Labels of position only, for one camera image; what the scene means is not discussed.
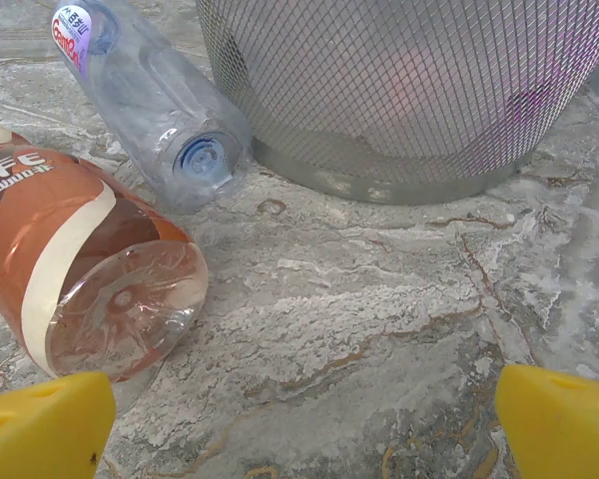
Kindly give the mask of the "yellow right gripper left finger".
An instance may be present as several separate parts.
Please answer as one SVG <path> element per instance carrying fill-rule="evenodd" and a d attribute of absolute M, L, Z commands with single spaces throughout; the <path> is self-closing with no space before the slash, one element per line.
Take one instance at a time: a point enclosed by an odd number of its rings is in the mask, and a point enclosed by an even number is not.
<path fill-rule="evenodd" d="M 116 417 L 106 374 L 0 394 L 0 478 L 92 478 Z"/>

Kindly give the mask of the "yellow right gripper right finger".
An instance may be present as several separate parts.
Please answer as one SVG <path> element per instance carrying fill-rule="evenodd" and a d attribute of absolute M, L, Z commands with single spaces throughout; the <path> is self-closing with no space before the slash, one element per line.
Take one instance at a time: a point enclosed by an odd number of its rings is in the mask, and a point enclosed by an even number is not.
<path fill-rule="evenodd" d="M 523 478 L 599 478 L 599 381 L 507 365 L 495 409 Z"/>

